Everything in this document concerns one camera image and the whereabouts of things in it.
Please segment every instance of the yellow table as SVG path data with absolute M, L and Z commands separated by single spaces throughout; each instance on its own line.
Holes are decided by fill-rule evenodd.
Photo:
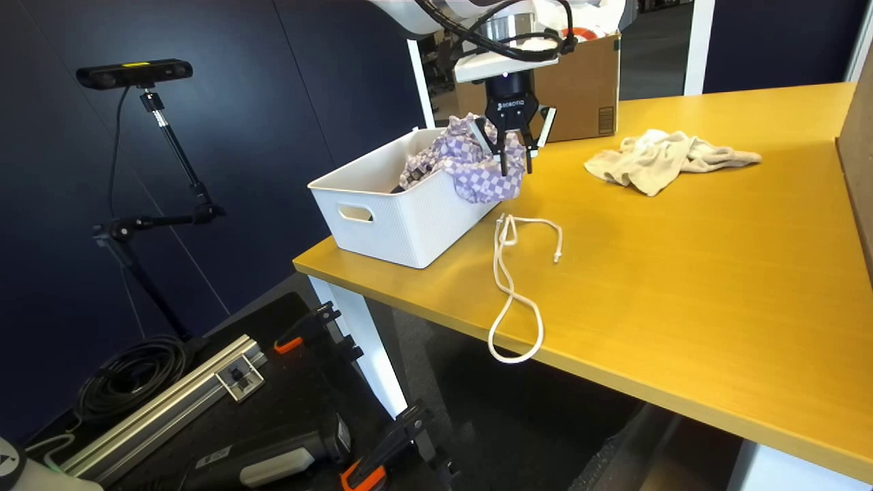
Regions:
M 684 131 L 764 161 L 681 175 L 650 198 L 582 165 L 620 135 L 552 143 L 520 197 L 429 270 L 331 237 L 294 267 L 485 338 L 505 302 L 492 280 L 496 212 L 552 218 L 564 227 L 560 265 L 546 227 L 508 251 L 546 315 L 541 363 L 869 482 L 873 289 L 834 153 L 849 101 L 850 85 L 628 101 L 620 135 Z M 501 332 L 523 349 L 526 311 Z

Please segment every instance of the checkered cloth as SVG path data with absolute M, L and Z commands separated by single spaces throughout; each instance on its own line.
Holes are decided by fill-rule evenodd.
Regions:
M 517 197 L 526 168 L 526 147 L 517 131 L 508 131 L 501 175 L 498 154 L 485 147 L 474 132 L 478 115 L 451 117 L 445 135 L 434 147 L 410 154 L 402 171 L 402 187 L 422 179 L 429 171 L 441 168 L 452 176 L 456 192 L 472 203 L 493 203 Z M 496 142 L 496 128 L 485 123 L 485 135 Z

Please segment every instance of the black tripod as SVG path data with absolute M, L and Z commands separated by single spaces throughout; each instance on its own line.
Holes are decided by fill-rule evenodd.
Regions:
M 142 291 L 155 302 L 155 308 L 164 314 L 164 319 L 168 321 L 168 328 L 175 330 L 175 336 L 181 340 L 187 340 L 191 332 L 182 328 L 181 315 L 172 311 L 172 306 L 167 302 L 167 296 L 159 291 L 159 285 L 151 280 L 148 270 L 142 267 L 142 261 L 137 258 L 137 251 L 131 247 L 133 233 L 148 232 L 148 229 L 160 229 L 160 227 L 176 227 L 176 222 L 206 222 L 215 214 L 221 214 L 221 209 L 215 206 L 215 201 L 206 192 L 206 186 L 197 176 L 181 138 L 175 135 L 168 120 L 164 117 L 164 101 L 160 94 L 153 89 L 153 85 L 142 85 L 142 94 L 138 94 L 142 105 L 155 117 L 160 132 L 167 135 L 168 147 L 175 149 L 176 161 L 182 162 L 185 175 L 187 175 L 187 187 L 197 198 L 197 206 L 191 214 L 133 214 L 133 218 L 118 218 L 118 221 L 106 221 L 97 222 L 92 229 L 97 246 L 106 246 L 111 251 L 111 255 L 121 261 L 121 267 L 142 285 Z

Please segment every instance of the white bin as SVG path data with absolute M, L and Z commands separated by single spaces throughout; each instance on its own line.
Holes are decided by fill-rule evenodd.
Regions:
M 407 267 L 429 267 L 493 203 L 470 203 L 445 171 L 391 192 L 407 154 L 425 149 L 445 131 L 410 131 L 357 161 L 312 179 L 309 187 L 344 251 Z

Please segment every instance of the black cable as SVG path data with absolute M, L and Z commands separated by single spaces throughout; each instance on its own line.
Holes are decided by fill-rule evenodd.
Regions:
M 187 347 L 176 340 L 145 340 L 121 351 L 92 374 L 78 396 L 85 420 L 118 420 L 137 412 L 191 366 Z
M 492 11 L 485 11 L 479 19 L 474 19 L 466 30 L 479 30 L 487 19 L 493 19 L 498 11 L 505 11 L 508 4 L 515 4 L 517 0 L 501 0 L 501 2 L 496 2 Z
M 106 187 L 106 203 L 108 203 L 111 218 L 114 218 L 114 171 L 118 171 L 118 149 L 121 149 L 121 115 L 122 115 L 127 92 L 131 92 L 131 85 L 125 85 L 125 89 L 121 92 L 118 105 L 114 105 L 111 161 L 108 161 L 108 187 Z
M 564 12 L 568 12 L 568 34 L 560 38 L 556 32 L 538 32 L 538 38 L 549 38 L 549 40 L 556 40 L 560 47 L 556 49 L 541 49 L 541 51 L 530 51 L 530 49 L 515 49 L 515 47 L 505 47 L 498 40 L 492 40 L 459 21 L 452 21 L 447 12 L 441 12 L 441 7 L 432 4 L 429 0 L 414 0 L 436 25 L 441 25 L 447 32 L 456 32 L 459 38 L 474 44 L 474 47 L 482 47 L 487 51 L 496 51 L 496 55 L 505 55 L 505 57 L 512 57 L 512 59 L 523 59 L 523 63 L 542 63 L 542 59 L 553 59 L 564 51 L 571 51 L 576 47 L 576 34 L 573 34 L 573 7 L 568 0 L 560 0 Z
M 517 34 L 512 34 L 512 38 L 498 38 L 498 40 L 493 40 L 493 44 L 508 47 L 508 44 L 526 40 L 526 38 L 542 38 L 542 32 L 517 32 Z M 492 49 L 478 47 L 478 49 L 470 49 L 470 51 L 462 51 L 462 55 L 466 57 L 466 55 L 482 55 L 482 51 L 492 51 Z

